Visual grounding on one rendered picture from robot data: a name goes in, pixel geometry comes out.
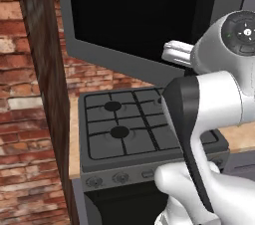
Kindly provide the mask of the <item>grey stove knob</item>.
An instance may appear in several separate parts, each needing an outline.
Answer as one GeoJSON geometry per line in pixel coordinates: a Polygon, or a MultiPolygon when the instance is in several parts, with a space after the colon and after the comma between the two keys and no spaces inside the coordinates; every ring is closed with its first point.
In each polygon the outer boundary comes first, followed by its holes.
{"type": "Polygon", "coordinates": [[[89,186],[89,187],[95,187],[95,188],[98,188],[99,186],[101,186],[103,184],[103,180],[100,178],[100,177],[97,177],[97,176],[93,176],[93,177],[90,177],[86,180],[86,184],[89,186]]]}
{"type": "Polygon", "coordinates": [[[128,182],[129,176],[126,173],[120,172],[113,176],[113,181],[115,183],[125,184],[128,182]]]}

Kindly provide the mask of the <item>black oven door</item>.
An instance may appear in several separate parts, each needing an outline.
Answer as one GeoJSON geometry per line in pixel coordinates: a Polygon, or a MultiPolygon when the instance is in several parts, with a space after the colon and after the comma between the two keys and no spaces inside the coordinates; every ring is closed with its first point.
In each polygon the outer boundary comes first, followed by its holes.
{"type": "Polygon", "coordinates": [[[154,225],[168,196],[151,182],[84,194],[89,225],[154,225]]]}

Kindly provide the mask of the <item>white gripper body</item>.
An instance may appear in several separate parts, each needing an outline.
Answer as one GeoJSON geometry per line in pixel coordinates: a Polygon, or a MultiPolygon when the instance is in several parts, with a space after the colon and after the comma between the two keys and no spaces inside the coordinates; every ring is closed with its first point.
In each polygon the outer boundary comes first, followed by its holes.
{"type": "Polygon", "coordinates": [[[190,53],[192,49],[192,45],[179,41],[169,41],[163,46],[161,58],[167,62],[191,68],[190,53]]]}

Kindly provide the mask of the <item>grey cupboard front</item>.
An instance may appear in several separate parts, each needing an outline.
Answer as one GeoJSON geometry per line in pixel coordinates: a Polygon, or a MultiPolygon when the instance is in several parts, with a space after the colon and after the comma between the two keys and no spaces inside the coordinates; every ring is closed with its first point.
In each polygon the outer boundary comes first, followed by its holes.
{"type": "Polygon", "coordinates": [[[72,185],[73,185],[80,225],[89,225],[86,202],[84,198],[84,191],[83,191],[81,179],[80,178],[73,179],[72,185]]]}

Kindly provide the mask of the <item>grey drawer front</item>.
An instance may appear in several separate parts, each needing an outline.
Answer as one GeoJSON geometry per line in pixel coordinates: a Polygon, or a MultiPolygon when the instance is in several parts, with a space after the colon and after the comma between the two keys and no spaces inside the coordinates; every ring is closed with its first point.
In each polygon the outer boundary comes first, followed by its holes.
{"type": "Polygon", "coordinates": [[[255,150],[231,153],[223,173],[255,181],[255,150]]]}

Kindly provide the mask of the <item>dark grey gas stove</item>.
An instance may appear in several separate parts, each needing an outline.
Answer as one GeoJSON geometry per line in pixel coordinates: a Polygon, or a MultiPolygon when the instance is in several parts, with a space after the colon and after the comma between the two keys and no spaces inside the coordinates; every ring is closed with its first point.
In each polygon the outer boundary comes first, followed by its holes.
{"type": "Polygon", "coordinates": [[[86,192],[153,180],[155,170],[181,162],[182,152],[161,109],[161,88],[81,94],[79,97],[81,177],[86,192]],[[117,173],[129,176],[115,183],[117,173]],[[103,180],[98,188],[86,180],[103,180]]]}

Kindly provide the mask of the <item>dark wood cupboard side panel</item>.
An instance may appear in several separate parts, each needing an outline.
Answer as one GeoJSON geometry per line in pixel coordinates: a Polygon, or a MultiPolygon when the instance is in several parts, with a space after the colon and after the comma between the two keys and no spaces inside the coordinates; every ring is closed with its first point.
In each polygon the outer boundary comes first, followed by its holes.
{"type": "Polygon", "coordinates": [[[70,102],[54,0],[19,0],[71,225],[80,225],[69,178],[70,102]]]}

